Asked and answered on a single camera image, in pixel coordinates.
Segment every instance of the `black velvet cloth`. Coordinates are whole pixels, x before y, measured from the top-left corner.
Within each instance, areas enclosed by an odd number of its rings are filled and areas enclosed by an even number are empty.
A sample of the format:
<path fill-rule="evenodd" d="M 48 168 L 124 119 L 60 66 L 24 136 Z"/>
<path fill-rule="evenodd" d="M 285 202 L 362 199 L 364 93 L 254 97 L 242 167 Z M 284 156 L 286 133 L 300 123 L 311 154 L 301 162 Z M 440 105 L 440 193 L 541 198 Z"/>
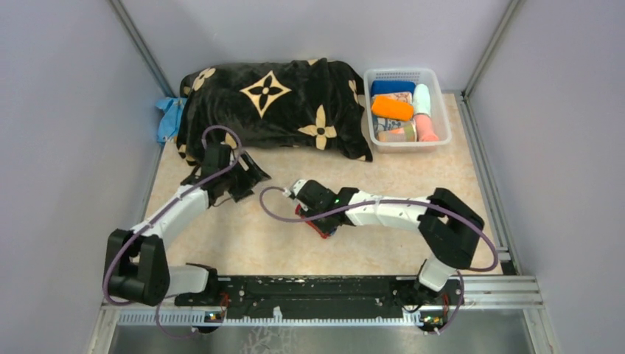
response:
<path fill-rule="evenodd" d="M 346 63 L 216 65 L 187 75 L 180 89 L 188 100 L 176 145 L 189 163 L 202 160 L 201 137 L 210 125 L 231 128 L 244 146 L 310 146 L 373 159 L 360 129 L 363 80 Z M 223 131 L 210 132 L 207 140 L 234 144 Z"/>

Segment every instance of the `blue glove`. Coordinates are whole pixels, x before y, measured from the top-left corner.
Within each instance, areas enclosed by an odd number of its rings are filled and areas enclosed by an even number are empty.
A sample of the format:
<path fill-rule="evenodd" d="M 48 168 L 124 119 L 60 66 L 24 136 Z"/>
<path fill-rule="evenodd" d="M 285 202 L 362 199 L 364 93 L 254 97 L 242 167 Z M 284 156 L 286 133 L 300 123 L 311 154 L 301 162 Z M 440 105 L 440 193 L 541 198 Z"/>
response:
<path fill-rule="evenodd" d="M 156 140 L 165 143 L 167 140 L 178 135 L 182 110 L 186 104 L 186 98 L 164 98 L 156 101 L 156 108 L 164 112 L 161 124 L 158 125 Z"/>

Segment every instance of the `plastic bin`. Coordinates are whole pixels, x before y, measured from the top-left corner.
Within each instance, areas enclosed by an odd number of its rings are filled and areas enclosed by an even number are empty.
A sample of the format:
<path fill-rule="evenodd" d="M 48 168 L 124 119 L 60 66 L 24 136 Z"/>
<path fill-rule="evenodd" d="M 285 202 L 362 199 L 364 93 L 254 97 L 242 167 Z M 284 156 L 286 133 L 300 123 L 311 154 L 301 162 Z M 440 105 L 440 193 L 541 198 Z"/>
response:
<path fill-rule="evenodd" d="M 419 85 L 425 84 L 430 89 L 430 100 L 432 108 L 432 125 L 434 132 L 440 138 L 437 142 L 381 142 L 375 137 L 373 129 L 373 115 L 371 114 L 371 84 L 374 80 L 395 80 L 412 81 Z M 407 68 L 407 69 L 369 69 L 365 72 L 365 101 L 367 110 L 367 120 L 369 126 L 369 136 L 375 149 L 380 153 L 410 153 L 419 151 L 431 151 L 438 146 L 449 144 L 451 141 L 451 128 L 447 109 L 443 101 L 441 87 L 436 79 L 436 74 L 429 69 Z"/>

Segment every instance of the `cable tie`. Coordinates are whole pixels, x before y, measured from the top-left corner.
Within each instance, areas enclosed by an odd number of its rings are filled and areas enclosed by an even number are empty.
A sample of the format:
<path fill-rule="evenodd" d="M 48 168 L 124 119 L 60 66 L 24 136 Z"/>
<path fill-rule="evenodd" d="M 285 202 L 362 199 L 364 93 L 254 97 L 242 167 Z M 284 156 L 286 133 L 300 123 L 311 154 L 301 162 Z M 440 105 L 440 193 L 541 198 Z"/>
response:
<path fill-rule="evenodd" d="M 384 223 L 382 222 L 382 219 L 380 218 L 380 216 L 377 214 L 377 209 L 380 206 L 380 200 L 382 200 L 382 197 L 379 195 L 374 195 L 373 199 L 375 200 L 375 204 L 373 206 L 373 212 L 375 213 L 375 218 L 377 219 L 377 221 L 380 223 L 380 225 L 382 226 L 386 226 L 384 225 Z"/>

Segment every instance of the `beige floor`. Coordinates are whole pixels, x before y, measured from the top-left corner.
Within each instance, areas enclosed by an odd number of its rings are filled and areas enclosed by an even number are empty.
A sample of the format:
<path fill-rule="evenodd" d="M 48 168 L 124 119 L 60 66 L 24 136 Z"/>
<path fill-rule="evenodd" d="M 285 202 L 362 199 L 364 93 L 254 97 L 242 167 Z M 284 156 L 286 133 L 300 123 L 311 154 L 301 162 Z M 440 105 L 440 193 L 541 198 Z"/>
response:
<path fill-rule="evenodd" d="M 453 139 L 432 153 L 374 154 L 374 162 L 366 163 L 312 148 L 249 148 L 256 163 L 273 177 L 255 191 L 270 185 L 288 187 L 299 178 L 316 179 L 334 191 L 357 187 L 397 197 L 425 196 L 436 187 L 446 187 L 486 219 L 458 106 L 451 94 L 445 95 L 445 102 Z M 168 143 L 148 215 L 173 195 L 190 170 L 175 145 Z M 267 203 L 274 212 L 293 216 L 293 204 L 279 192 L 269 195 Z M 490 235 L 488 222 L 484 231 Z M 333 237 L 321 239 L 305 223 L 282 223 L 267 216 L 257 195 L 206 211 L 167 250 L 170 265 L 200 263 L 230 275 L 415 274 L 429 254 L 418 232 L 381 226 L 343 226 Z M 473 266 L 485 267 L 491 261 L 490 251 L 480 243 Z"/>

